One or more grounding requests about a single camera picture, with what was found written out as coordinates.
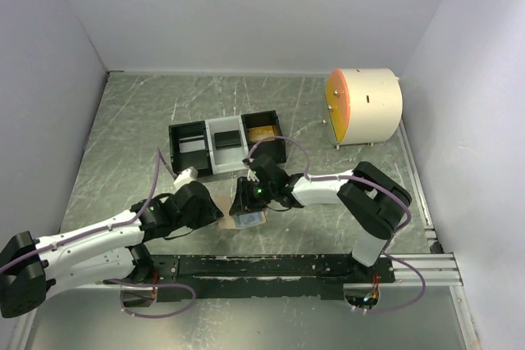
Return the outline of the blue credit card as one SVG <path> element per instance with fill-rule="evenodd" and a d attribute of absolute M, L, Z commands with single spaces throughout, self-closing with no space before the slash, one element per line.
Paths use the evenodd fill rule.
<path fill-rule="evenodd" d="M 266 217 L 262 211 L 234 216 L 233 219 L 238 230 L 248 229 L 266 222 Z"/>

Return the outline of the tan leather card holder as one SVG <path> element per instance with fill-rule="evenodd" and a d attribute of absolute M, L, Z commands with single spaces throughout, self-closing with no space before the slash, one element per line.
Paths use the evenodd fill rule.
<path fill-rule="evenodd" d="M 238 230 L 235 227 L 234 216 L 229 215 L 229 209 L 231 208 L 231 199 L 227 196 L 218 196 L 213 198 L 214 202 L 222 210 L 224 216 L 217 221 L 218 229 L 220 230 Z"/>

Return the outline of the three-compartment black white tray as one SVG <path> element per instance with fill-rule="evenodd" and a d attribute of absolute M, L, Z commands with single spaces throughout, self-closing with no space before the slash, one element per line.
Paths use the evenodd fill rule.
<path fill-rule="evenodd" d="M 171 168 L 176 174 L 193 167 L 200 177 L 244 169 L 243 160 L 262 154 L 286 162 L 285 142 L 276 111 L 198 120 L 168 127 Z M 257 145 L 255 152 L 249 150 Z"/>

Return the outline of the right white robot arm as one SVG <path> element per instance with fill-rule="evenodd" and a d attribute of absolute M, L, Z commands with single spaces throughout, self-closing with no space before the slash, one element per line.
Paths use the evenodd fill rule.
<path fill-rule="evenodd" d="M 360 283 L 377 271 L 377 259 L 402 219 L 409 218 L 411 195 L 372 163 L 331 175 L 288 174 L 268 155 L 245 159 L 251 176 L 237 179 L 230 216 L 266 209 L 271 202 L 285 209 L 342 205 L 361 226 L 348 263 L 349 276 Z"/>

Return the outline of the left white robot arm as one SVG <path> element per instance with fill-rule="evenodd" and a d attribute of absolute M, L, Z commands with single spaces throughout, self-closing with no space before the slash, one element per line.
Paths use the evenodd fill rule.
<path fill-rule="evenodd" d="M 81 229 L 40 238 L 16 234 L 1 251 L 1 315 L 22 316 L 54 295 L 98 281 L 151 284 L 156 273 L 148 241 L 222 216 L 208 189 L 191 181 Z"/>

